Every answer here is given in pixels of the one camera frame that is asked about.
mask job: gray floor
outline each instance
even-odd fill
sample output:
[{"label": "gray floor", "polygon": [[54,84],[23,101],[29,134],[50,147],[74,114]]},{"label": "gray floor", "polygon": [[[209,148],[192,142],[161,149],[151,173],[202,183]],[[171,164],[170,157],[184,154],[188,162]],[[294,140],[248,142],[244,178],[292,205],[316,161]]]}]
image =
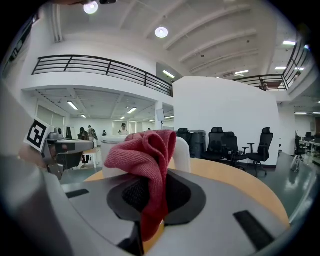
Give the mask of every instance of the gray floor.
[{"label": "gray floor", "polygon": [[[320,168],[313,165],[301,164],[299,172],[290,170],[293,157],[285,153],[281,153],[275,169],[266,168],[265,172],[258,167],[258,179],[265,183],[282,202],[288,217],[290,218],[295,209],[306,195],[311,183],[319,183],[319,176],[314,172],[319,172]],[[255,175],[253,166],[244,165],[247,173]],[[318,189],[313,190],[313,197],[318,193]]]}]

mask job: round table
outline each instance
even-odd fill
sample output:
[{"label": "round table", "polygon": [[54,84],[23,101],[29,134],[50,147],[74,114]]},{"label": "round table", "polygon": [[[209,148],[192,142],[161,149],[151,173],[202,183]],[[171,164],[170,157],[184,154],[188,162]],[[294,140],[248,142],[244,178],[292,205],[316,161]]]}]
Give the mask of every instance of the round table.
[{"label": "round table", "polygon": [[[272,212],[280,221],[289,228],[289,218],[286,210],[276,194],[262,181],[256,177],[232,166],[208,161],[203,159],[191,158],[191,173],[211,180],[229,184],[246,195],[250,196],[262,206]],[[175,162],[172,159],[168,166],[169,169],[176,169]],[[99,171],[90,176],[85,182],[98,181],[104,179],[103,172]],[[143,243],[145,252],[148,252],[156,243],[164,231],[164,225],[160,225],[155,236]]]}]

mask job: pink towel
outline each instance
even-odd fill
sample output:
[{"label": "pink towel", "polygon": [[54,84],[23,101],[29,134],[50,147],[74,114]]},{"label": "pink towel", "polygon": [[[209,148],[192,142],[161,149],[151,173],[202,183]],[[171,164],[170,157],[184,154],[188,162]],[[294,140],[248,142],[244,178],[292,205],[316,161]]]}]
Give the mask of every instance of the pink towel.
[{"label": "pink towel", "polygon": [[177,135],[172,130],[155,130],[130,134],[114,146],[104,165],[149,179],[150,199],[141,214],[142,240],[150,240],[168,214],[166,177],[174,154]]}]

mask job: window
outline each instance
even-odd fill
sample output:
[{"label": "window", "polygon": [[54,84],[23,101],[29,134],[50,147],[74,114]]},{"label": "window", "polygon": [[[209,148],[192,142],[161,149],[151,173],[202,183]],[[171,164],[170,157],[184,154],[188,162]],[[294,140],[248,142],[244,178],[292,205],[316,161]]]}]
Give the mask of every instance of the window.
[{"label": "window", "polygon": [[56,114],[41,105],[38,105],[36,117],[53,127],[64,127],[65,118],[62,115]]}]

